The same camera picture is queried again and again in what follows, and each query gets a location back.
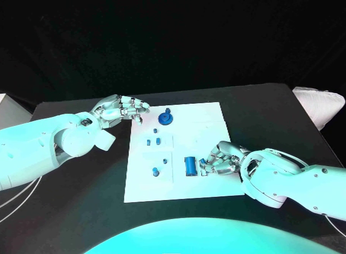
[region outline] black table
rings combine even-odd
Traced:
[[[282,84],[135,97],[151,106],[219,102],[232,142],[252,151],[274,148],[308,164],[340,167],[291,90]],[[89,111],[98,100],[42,103],[31,120]],[[131,122],[124,121],[108,129],[117,136],[108,152],[93,148],[44,175],[30,199],[0,224],[0,253],[80,253],[125,230],[180,217],[243,220],[304,237],[336,234],[326,218],[290,199],[280,209],[267,207],[246,195],[124,203],[130,126]],[[0,200],[21,188],[0,192]],[[20,202],[3,208],[0,219]],[[333,221],[346,232],[346,222]]]

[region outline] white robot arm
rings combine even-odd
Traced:
[[[280,208],[285,198],[313,213],[346,221],[346,169],[308,166],[274,149],[251,152],[220,141],[200,168],[209,173],[239,173],[242,191],[264,205]]]
[[[115,137],[104,130],[132,119],[148,104],[131,97],[112,95],[91,112],[63,114],[0,130],[0,191],[16,187],[82,156],[93,145],[108,150]]]

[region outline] white pillow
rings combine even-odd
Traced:
[[[317,129],[321,130],[344,106],[343,96],[329,91],[319,91],[314,88],[298,86],[294,88],[293,93]]]

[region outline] wire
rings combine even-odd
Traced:
[[[23,189],[23,191],[3,204],[3,205],[0,205],[0,208],[5,205],[5,204],[8,204],[17,197],[18,197],[18,195],[26,191],[26,189],[29,189],[29,187],[31,186],[31,184],[36,182],[36,180],[37,179],[34,179],[33,181],[31,181],[31,183],[27,185],[27,187]]]
[[[42,176],[40,176],[39,179],[37,179],[37,183],[36,183],[36,185],[34,185],[34,187],[33,187],[33,190],[30,191],[30,194],[27,195],[24,201],[20,203],[20,205],[18,205],[17,208],[13,210],[13,212],[0,220],[0,223],[13,215],[13,213],[16,212],[16,210],[18,209],[18,207],[20,207],[20,206],[24,204],[24,202],[27,201],[27,199],[29,199],[31,193],[33,193],[34,190],[36,190],[36,187],[37,187],[37,184],[39,184],[39,181],[40,181],[40,180],[42,180]]]
[[[340,232],[340,230],[337,229],[337,227],[336,227],[334,224],[332,223],[332,221],[330,221],[327,215],[324,215],[324,217],[327,218],[327,221],[329,221],[330,225],[333,226],[333,228]]]

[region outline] black backdrop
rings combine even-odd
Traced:
[[[30,111],[265,82],[346,97],[346,2],[89,2],[0,2],[0,92]],[[346,107],[336,119],[323,135],[346,166]]]

